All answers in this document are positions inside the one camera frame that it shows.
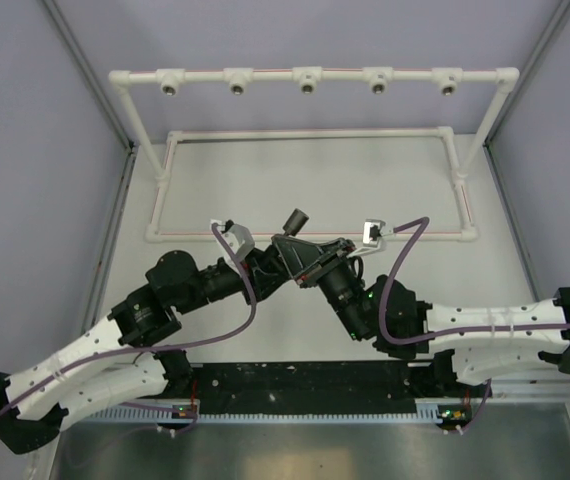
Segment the grey faucet knob part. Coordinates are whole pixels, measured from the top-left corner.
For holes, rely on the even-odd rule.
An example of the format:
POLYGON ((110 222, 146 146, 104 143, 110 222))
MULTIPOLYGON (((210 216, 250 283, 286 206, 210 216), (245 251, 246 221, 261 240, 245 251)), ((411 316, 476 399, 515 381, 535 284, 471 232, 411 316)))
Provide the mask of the grey faucet knob part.
POLYGON ((283 225, 283 232, 287 236, 296 236, 309 220, 309 216, 296 208, 283 225))

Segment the small black water faucet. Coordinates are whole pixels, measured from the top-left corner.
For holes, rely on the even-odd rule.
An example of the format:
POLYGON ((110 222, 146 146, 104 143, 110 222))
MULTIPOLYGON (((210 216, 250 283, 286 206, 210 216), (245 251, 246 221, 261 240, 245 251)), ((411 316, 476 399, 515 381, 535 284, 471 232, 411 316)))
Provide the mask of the small black water faucet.
POLYGON ((282 243, 276 242, 268 246, 264 252, 263 260, 274 269, 285 269, 289 262, 289 250, 282 243))

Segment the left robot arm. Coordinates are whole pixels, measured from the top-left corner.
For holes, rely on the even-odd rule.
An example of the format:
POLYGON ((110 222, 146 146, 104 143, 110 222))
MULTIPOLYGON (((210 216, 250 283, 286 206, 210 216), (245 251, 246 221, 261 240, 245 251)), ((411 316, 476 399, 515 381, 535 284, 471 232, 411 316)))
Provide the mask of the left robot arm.
POLYGON ((224 259, 199 269, 185 251, 170 251, 90 330, 39 364, 0 372, 0 441, 24 454, 74 424, 137 398, 177 397, 191 387, 185 348, 169 348, 179 315, 240 293, 250 307, 289 275, 274 247, 252 249, 239 268, 224 259))

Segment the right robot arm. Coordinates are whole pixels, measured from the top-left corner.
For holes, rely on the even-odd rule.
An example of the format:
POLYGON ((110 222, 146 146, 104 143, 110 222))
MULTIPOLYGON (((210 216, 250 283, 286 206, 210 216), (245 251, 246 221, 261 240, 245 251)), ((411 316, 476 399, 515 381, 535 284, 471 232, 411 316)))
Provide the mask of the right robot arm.
POLYGON ((364 234, 361 246, 286 235, 273 236, 272 245, 299 287, 321 290, 352 339, 371 340, 394 359, 444 361, 431 372, 443 395, 546 365, 570 375, 570 288, 516 307, 448 307, 418 300, 390 276, 364 285, 362 258, 382 247, 376 231, 364 234))

